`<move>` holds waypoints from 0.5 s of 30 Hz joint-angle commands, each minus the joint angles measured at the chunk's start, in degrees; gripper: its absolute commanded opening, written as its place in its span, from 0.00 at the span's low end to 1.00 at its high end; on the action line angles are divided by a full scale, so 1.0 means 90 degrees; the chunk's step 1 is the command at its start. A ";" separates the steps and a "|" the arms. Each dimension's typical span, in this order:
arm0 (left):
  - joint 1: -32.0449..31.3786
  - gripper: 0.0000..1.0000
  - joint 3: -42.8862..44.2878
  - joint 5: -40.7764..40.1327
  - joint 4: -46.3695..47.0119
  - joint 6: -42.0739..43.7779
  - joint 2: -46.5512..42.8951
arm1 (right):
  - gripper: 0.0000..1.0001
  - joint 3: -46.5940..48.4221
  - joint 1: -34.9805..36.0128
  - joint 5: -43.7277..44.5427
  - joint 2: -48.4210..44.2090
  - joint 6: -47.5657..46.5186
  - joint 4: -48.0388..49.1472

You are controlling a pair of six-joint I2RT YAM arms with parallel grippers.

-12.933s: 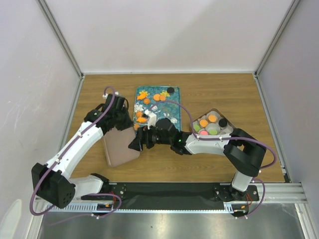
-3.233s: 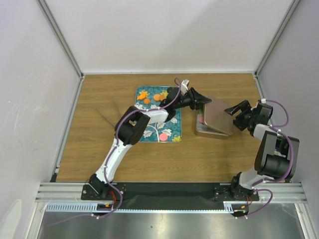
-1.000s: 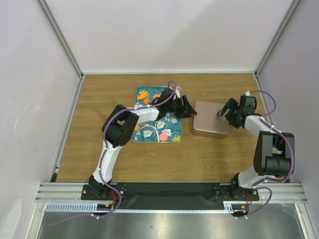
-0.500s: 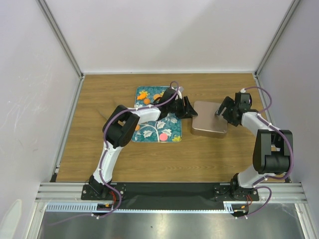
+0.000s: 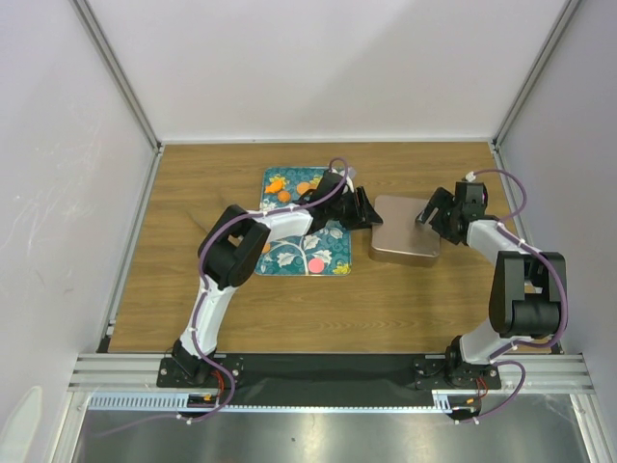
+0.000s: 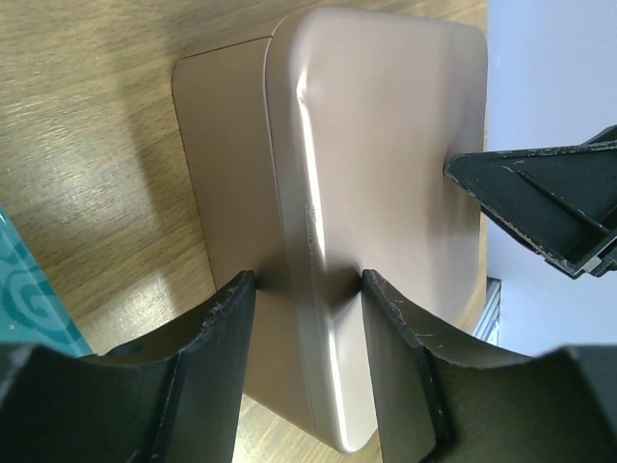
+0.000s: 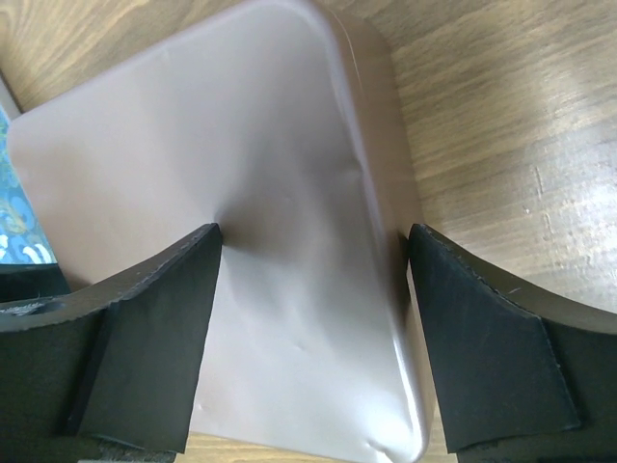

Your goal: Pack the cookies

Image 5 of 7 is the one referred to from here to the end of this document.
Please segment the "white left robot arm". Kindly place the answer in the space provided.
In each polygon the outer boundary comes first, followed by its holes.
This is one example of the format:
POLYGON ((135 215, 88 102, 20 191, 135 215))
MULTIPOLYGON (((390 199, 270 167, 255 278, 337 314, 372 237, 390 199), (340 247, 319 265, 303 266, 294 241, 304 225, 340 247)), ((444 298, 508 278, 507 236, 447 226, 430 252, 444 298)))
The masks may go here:
POLYGON ((187 327, 172 347, 168 373, 191 386, 205 384, 215 368, 212 355, 228 304, 254 273, 262 248, 313 234, 330 221, 349 232, 383 223, 364 189, 333 168, 324 171, 315 188, 284 207, 249 211, 229 206, 198 250, 198 294, 187 327))

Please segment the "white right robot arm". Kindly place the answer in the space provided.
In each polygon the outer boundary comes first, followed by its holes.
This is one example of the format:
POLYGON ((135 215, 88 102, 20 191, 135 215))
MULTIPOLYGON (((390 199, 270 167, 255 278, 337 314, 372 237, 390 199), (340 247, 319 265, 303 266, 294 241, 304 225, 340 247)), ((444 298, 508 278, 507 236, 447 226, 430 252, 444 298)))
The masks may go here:
POLYGON ((487 206, 486 186, 465 180, 453 192, 437 188, 416 217, 494 265, 488 318, 445 350, 443 375, 452 388, 480 385, 494 362, 519 346, 555 345, 568 323, 565 258, 526 244, 487 214, 487 206))

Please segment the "beige tin lid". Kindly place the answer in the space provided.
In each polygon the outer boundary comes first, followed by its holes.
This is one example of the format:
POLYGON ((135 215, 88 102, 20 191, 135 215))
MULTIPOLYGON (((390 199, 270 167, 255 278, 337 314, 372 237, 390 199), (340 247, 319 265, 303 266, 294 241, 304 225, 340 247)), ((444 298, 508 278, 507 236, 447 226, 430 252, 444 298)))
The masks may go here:
POLYGON ((370 248, 395 252, 441 253, 441 238, 429 225, 416 222, 428 200, 380 195, 374 208, 383 224, 373 226, 370 248))

